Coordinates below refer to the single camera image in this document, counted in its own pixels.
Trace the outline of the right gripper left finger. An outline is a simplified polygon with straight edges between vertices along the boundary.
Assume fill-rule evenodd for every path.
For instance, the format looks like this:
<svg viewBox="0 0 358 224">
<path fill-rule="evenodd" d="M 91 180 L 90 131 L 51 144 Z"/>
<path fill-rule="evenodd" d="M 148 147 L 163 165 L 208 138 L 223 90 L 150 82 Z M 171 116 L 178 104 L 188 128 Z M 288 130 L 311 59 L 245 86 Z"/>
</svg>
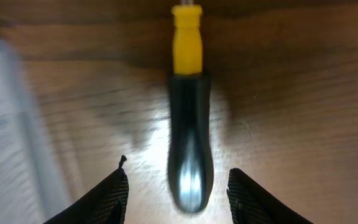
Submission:
<svg viewBox="0 0 358 224">
<path fill-rule="evenodd" d="M 45 224 L 123 224 L 129 196 L 129 181 L 123 169 L 125 161 L 127 158 L 122 155 L 113 173 Z"/>
</svg>

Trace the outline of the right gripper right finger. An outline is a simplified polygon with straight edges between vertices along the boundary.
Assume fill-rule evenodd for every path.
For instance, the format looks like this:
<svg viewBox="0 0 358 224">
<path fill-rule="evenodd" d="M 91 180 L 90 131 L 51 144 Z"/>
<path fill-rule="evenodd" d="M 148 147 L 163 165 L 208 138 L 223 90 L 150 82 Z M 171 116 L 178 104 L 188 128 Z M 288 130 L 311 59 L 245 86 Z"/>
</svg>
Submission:
<svg viewBox="0 0 358 224">
<path fill-rule="evenodd" d="M 238 168 L 229 172 L 226 193 L 234 224 L 311 224 Z"/>
</svg>

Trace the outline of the black yellow screwdriver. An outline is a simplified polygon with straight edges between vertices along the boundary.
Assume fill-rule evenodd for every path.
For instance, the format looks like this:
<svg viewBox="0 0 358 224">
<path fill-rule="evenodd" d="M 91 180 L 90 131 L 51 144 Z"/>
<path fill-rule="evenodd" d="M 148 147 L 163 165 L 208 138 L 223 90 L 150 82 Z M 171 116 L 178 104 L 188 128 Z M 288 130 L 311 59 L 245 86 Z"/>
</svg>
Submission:
<svg viewBox="0 0 358 224">
<path fill-rule="evenodd" d="M 167 172 L 173 200 L 186 213 L 204 210 L 214 181 L 209 140 L 211 81 L 203 69 L 202 13 L 201 6 L 193 1 L 181 1 L 172 7 L 175 30 L 173 72 L 168 83 L 170 148 Z"/>
</svg>

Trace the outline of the clear plastic container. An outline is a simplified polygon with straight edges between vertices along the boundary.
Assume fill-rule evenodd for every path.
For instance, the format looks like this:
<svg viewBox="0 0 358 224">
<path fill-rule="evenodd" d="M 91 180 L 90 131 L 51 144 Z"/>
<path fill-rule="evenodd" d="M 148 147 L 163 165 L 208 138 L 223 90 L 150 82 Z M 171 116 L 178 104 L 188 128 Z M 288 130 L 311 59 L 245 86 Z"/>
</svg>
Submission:
<svg viewBox="0 0 358 224">
<path fill-rule="evenodd" d="M 44 223 L 69 204 L 19 57 L 0 39 L 0 223 Z"/>
</svg>

